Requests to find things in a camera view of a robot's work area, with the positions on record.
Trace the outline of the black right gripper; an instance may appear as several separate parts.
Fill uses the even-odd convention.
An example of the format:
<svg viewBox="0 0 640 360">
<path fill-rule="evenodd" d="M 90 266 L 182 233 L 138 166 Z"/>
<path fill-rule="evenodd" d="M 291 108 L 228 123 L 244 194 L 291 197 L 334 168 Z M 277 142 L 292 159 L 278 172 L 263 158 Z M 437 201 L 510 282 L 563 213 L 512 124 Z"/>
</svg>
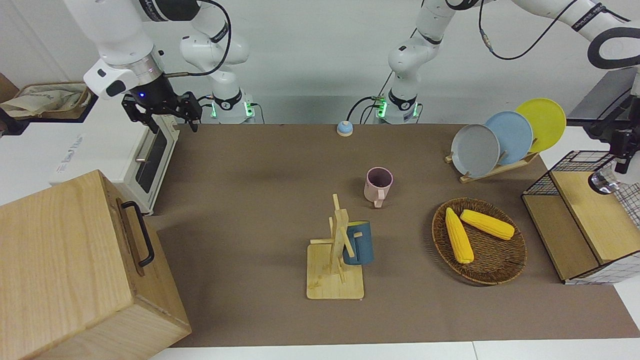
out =
<svg viewBox="0 0 640 360">
<path fill-rule="evenodd" d="M 178 96 L 165 74 L 130 89 L 129 93 L 130 95 L 123 96 L 121 105 L 133 123 L 141 123 L 152 133 L 158 133 L 159 126 L 154 121 L 153 114 L 167 115 L 170 110 L 177 110 L 178 117 L 189 125 L 190 130 L 198 132 L 202 119 L 201 104 L 192 91 Z"/>
</svg>

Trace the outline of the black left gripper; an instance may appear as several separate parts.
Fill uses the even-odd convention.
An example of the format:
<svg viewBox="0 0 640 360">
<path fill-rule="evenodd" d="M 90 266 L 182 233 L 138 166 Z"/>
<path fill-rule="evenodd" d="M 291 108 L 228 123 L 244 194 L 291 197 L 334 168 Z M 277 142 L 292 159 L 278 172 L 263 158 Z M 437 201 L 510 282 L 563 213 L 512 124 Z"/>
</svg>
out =
<svg viewBox="0 0 640 360">
<path fill-rule="evenodd" d="M 615 172 L 627 174 L 630 161 L 639 149 L 640 130 L 638 127 L 614 129 L 611 132 L 609 153 L 615 157 Z"/>
</svg>

